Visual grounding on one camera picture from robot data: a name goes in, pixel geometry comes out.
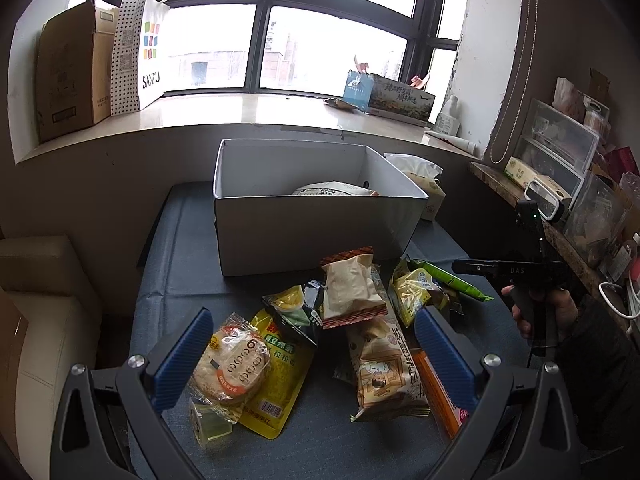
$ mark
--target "blue gripper pad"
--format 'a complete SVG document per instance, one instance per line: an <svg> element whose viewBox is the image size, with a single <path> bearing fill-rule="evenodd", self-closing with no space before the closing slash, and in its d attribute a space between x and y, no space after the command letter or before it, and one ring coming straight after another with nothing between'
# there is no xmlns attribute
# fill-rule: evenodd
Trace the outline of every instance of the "blue gripper pad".
<svg viewBox="0 0 640 480"><path fill-rule="evenodd" d="M212 334L211 313L203 308L193 317L181 336L169 334L165 336L167 340L161 339L149 352L150 365L153 364L152 358L156 349L160 353L167 352L163 361L158 366L153 366L157 371L152 375L151 405L157 413L175 406Z"/></svg>
<svg viewBox="0 0 640 480"><path fill-rule="evenodd" d="M435 316L442 321L438 323ZM473 412L478 405L477 394L477 374L482 374L482 368L477 361L478 366L474 366L476 370L472 370L467 361L460 355L456 349L456 343L461 343L459 338L464 338L465 343L472 349L471 343L466 337L453 332L453 329L447 324L443 329L444 318L433 307L422 308L415 316L414 322L415 336L418 343L429 358L431 365L442 382L449 395L451 402L459 408L463 408L468 412Z"/></svg>

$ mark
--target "yellow snack bag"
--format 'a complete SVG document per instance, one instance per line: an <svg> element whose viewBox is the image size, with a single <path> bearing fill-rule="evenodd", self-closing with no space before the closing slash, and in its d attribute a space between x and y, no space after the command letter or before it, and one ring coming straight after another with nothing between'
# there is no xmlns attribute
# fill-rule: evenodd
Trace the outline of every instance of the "yellow snack bag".
<svg viewBox="0 0 640 480"><path fill-rule="evenodd" d="M314 357L311 346L283 340L271 314L262 309L251 325L271 354L271 368L258 392L245 406L240 424L269 439L276 438L296 402Z"/></svg>
<svg viewBox="0 0 640 480"><path fill-rule="evenodd" d="M432 304L441 310L447 298L434 283L431 275L423 268L409 270L406 260L396 266L391 278L392 304L405 327L414 322L415 314L425 305Z"/></svg>

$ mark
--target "white cable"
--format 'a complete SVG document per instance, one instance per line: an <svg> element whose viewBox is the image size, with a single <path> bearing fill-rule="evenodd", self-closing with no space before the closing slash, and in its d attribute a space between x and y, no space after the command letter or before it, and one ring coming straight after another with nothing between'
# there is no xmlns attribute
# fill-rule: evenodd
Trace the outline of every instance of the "white cable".
<svg viewBox="0 0 640 480"><path fill-rule="evenodd" d="M600 295L602 296L602 299L605 301L605 303L607 303L607 305L609 305L609 308L613 310L613 312L615 312L617 316L623 317L624 319L637 319L640 317L640 298L638 298L638 295L634 291L633 285L631 285L631 279L629 279L627 282L626 298L627 298L627 301L629 302L629 311L630 312L636 311L636 313L633 314L632 316L628 316L627 314L622 314L622 312L620 312L618 309L616 309L613 306L613 304L609 301L609 298L607 298L607 295L602 290L603 286L610 286L611 288L618 288L621 290L624 290L624 289L620 285L616 285L615 283L609 283L609 282L603 282L600 285L598 285L598 290L600 291Z"/></svg>

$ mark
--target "metal screw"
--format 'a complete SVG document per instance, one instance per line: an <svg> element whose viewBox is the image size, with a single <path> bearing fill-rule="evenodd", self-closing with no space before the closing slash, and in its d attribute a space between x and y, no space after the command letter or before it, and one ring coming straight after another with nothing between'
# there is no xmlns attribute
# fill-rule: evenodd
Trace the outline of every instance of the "metal screw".
<svg viewBox="0 0 640 480"><path fill-rule="evenodd" d="M549 361L548 363L545 363L545 372L555 375L559 371L560 371L560 367L556 363L552 363L551 361Z"/></svg>
<svg viewBox="0 0 640 480"><path fill-rule="evenodd" d="M487 366L500 366L502 359L496 354L487 354L484 356L484 364Z"/></svg>
<svg viewBox="0 0 640 480"><path fill-rule="evenodd" d="M71 367L72 375L82 375L84 374L85 370L86 370L86 367L84 365L73 365Z"/></svg>
<svg viewBox="0 0 640 480"><path fill-rule="evenodd" d="M127 364L131 368L140 368L144 363L145 363L145 358L139 354L132 355L129 359L127 359Z"/></svg>

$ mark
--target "window sill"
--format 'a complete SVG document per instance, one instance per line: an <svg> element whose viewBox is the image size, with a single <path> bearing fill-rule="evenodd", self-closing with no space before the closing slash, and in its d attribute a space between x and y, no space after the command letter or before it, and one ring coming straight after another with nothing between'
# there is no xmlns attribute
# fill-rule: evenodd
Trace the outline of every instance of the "window sill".
<svg viewBox="0 0 640 480"><path fill-rule="evenodd" d="M202 124L277 124L319 133L354 132L408 140L432 148L475 157L424 133L424 129L359 111L326 106L321 99L277 94L191 94L163 97L141 112L109 117L78 132L49 140L18 163L66 146L119 134Z"/></svg>

